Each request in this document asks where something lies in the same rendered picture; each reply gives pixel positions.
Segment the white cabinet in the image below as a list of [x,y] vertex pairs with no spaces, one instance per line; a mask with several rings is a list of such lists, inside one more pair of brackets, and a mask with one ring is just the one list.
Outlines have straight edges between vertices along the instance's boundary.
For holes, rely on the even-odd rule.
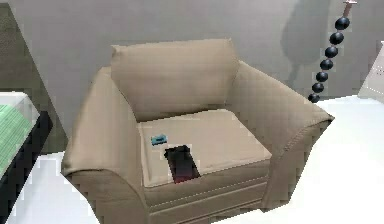
[[374,99],[384,104],[384,41],[378,43],[378,54],[358,93],[359,98]]

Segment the bed with green cover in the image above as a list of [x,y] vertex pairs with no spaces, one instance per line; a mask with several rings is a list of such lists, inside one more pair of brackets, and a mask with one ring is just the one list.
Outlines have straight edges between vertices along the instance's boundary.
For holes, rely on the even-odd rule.
[[0,224],[5,224],[53,127],[23,92],[0,92]]

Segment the black beaded floor lamp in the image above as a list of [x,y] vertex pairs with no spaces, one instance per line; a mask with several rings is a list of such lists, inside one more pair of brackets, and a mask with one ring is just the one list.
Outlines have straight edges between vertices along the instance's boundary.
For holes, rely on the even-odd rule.
[[316,73],[316,82],[312,85],[312,93],[308,95],[308,100],[317,103],[320,100],[320,93],[325,89],[324,82],[329,78],[328,71],[334,66],[332,59],[339,53],[337,48],[344,40],[343,31],[350,26],[349,14],[353,5],[357,4],[356,0],[345,0],[345,7],[341,17],[335,23],[335,31],[329,37],[330,45],[324,50],[325,59],[320,62],[321,70]]

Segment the small teal box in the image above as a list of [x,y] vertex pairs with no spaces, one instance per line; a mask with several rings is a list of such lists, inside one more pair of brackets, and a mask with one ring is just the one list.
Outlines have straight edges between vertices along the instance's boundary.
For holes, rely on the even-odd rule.
[[164,134],[161,134],[161,135],[158,135],[158,136],[153,136],[151,138],[151,144],[153,146],[155,145],[160,145],[160,144],[164,144],[167,142],[167,136],[164,135]]

